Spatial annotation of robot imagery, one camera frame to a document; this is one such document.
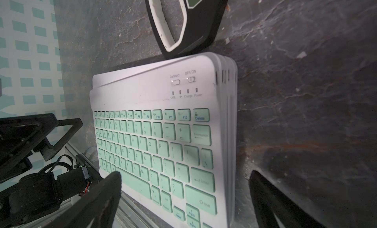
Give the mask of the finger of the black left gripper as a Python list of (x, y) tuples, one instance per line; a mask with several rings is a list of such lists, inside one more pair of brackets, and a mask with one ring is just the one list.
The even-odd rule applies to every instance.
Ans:
[(1, 118), (1, 183), (32, 168), (28, 157), (40, 152), (45, 161), (58, 153), (47, 136), (58, 127), (54, 114)]
[(80, 118), (58, 120), (57, 125), (53, 129), (62, 126), (69, 126), (70, 128), (56, 143), (52, 144), (46, 136), (42, 138), (32, 151), (35, 153), (39, 152), (45, 161), (53, 159), (83, 126), (83, 122)]

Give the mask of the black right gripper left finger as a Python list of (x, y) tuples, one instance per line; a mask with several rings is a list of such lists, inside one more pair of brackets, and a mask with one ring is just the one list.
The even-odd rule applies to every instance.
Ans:
[(121, 197), (121, 174), (112, 172), (47, 228), (111, 228)]

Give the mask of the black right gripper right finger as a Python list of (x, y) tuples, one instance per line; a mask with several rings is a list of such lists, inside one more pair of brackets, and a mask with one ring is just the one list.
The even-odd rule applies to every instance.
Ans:
[(249, 179), (254, 213), (260, 228), (323, 228), (324, 226), (297, 206), (258, 171)]

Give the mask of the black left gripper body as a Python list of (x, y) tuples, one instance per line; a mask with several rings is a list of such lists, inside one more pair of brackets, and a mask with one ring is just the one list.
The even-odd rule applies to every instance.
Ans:
[(1, 227), (27, 224), (59, 210), (75, 195), (85, 195), (97, 184), (97, 168), (83, 157), (66, 157), (22, 177), (18, 183), (1, 190)]

